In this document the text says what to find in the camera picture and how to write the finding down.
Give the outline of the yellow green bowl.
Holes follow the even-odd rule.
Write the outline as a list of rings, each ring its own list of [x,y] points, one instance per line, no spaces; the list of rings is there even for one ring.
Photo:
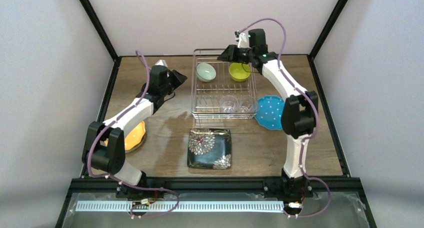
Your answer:
[[[251,69],[247,64],[232,63],[228,67],[229,75],[235,82],[244,82],[251,75]]]

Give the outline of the pale green glass bowl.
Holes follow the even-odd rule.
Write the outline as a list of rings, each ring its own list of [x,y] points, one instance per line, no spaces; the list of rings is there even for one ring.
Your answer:
[[[202,82],[211,82],[216,76],[215,68],[209,63],[201,62],[196,66],[196,77]]]

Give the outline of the metal wire dish rack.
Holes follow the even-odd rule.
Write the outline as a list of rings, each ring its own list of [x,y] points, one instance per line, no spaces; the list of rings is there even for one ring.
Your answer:
[[[257,99],[255,72],[252,70],[249,78],[243,82],[232,80],[229,74],[227,61],[219,61],[217,57],[224,51],[223,48],[197,48],[193,51],[192,82],[191,82],[191,114],[195,119],[251,119],[256,113],[220,112],[220,99],[226,95],[235,96],[239,100],[242,96],[252,96]],[[208,63],[216,71],[216,78],[211,82],[203,82],[197,78],[196,66],[199,63]]]

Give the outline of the small clear plastic cup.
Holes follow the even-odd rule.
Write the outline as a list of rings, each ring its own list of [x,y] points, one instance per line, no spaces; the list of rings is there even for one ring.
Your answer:
[[[219,111],[222,113],[235,113],[238,107],[239,100],[233,95],[225,95],[219,100]]]

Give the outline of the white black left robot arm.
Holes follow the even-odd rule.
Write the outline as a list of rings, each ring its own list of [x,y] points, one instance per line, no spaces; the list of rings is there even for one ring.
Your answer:
[[[101,171],[101,177],[112,178],[122,184],[145,190],[146,174],[126,160],[125,138],[137,125],[152,116],[187,80],[187,76],[170,70],[161,63],[147,71],[142,91],[124,110],[104,121],[93,121],[87,129],[82,162],[91,177],[92,170]]]

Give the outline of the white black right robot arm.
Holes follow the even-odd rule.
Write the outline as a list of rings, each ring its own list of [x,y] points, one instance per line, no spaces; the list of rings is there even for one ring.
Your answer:
[[[318,94],[302,87],[284,67],[281,55],[268,50],[263,29],[235,31],[234,36],[237,44],[229,45],[217,59],[252,65],[284,99],[280,121],[287,136],[287,148],[282,187],[287,192],[298,191],[307,184],[307,146],[319,127]]]

